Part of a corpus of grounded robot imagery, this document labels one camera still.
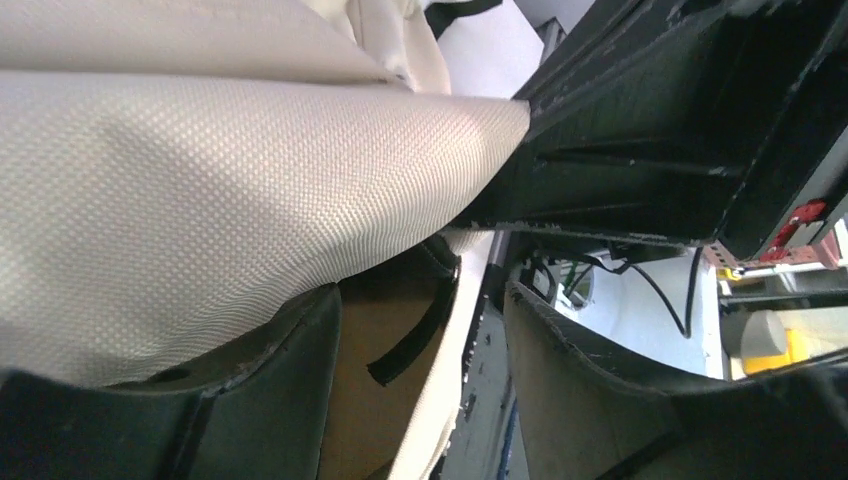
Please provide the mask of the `beige canvas backpack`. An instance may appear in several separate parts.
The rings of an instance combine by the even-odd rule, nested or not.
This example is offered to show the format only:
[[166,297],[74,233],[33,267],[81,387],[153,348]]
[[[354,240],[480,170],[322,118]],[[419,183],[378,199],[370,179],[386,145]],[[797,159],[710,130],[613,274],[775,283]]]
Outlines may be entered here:
[[529,127],[459,96],[416,1],[5,1],[1,374],[141,382],[334,285],[313,479],[426,479],[475,242]]

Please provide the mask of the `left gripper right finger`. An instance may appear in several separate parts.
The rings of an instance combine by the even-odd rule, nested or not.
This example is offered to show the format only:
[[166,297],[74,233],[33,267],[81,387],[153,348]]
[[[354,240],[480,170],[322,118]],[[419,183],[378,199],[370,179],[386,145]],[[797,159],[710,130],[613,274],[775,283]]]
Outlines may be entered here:
[[517,282],[504,322],[533,479],[847,475],[845,350],[713,379],[623,347]]

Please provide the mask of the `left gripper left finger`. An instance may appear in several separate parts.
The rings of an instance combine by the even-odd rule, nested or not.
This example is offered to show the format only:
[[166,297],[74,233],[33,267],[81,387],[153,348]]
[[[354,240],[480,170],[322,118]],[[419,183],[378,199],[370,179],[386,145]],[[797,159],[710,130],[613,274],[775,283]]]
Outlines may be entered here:
[[1,374],[5,479],[313,479],[341,320],[339,289],[141,382]]

